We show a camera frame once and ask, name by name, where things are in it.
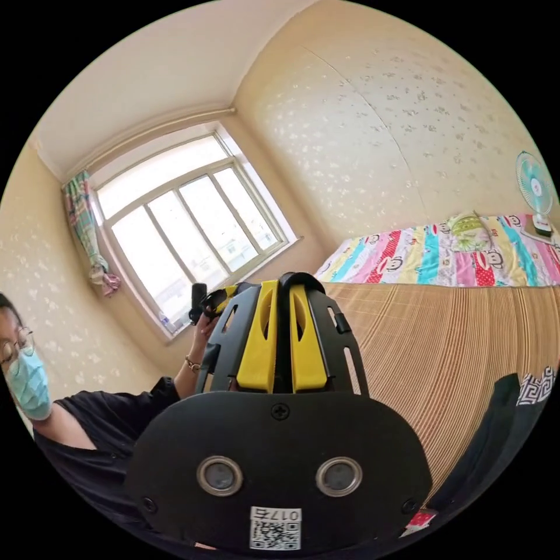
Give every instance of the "sticker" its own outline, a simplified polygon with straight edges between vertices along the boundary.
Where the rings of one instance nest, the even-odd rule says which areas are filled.
[[[426,529],[430,526],[430,522],[437,515],[437,512],[431,509],[421,509],[416,513],[416,515],[410,520],[404,533],[399,537],[406,537],[422,529]]]
[[[253,550],[300,550],[301,509],[251,508],[249,548]]]

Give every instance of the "hand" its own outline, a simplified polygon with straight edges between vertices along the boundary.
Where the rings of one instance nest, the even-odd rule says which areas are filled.
[[[190,358],[195,363],[200,363],[204,351],[206,350],[206,344],[210,335],[216,327],[219,317],[215,317],[209,320],[206,315],[201,315],[198,323],[195,327],[194,339],[192,341],[192,347],[190,352]]]

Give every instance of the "window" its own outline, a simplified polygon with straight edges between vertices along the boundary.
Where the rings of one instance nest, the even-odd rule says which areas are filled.
[[[191,287],[233,284],[287,244],[272,212],[215,132],[135,164],[96,190],[96,213],[127,275],[170,330]]]

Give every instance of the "camera lens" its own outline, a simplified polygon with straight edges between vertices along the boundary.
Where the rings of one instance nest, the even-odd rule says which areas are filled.
[[[235,473],[225,463],[213,463],[204,471],[204,478],[214,490],[228,490],[235,483]]]
[[[362,482],[362,469],[349,457],[334,457],[319,467],[316,482],[318,489],[327,496],[348,496]]]
[[[232,459],[212,456],[198,467],[197,480],[200,487],[213,496],[232,496],[241,488],[243,474]]]

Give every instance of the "face mask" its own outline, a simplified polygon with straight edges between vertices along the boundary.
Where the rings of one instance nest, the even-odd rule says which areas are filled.
[[[10,365],[8,386],[25,416],[31,420],[45,420],[51,414],[53,403],[48,391],[47,374],[39,356],[19,352]]]

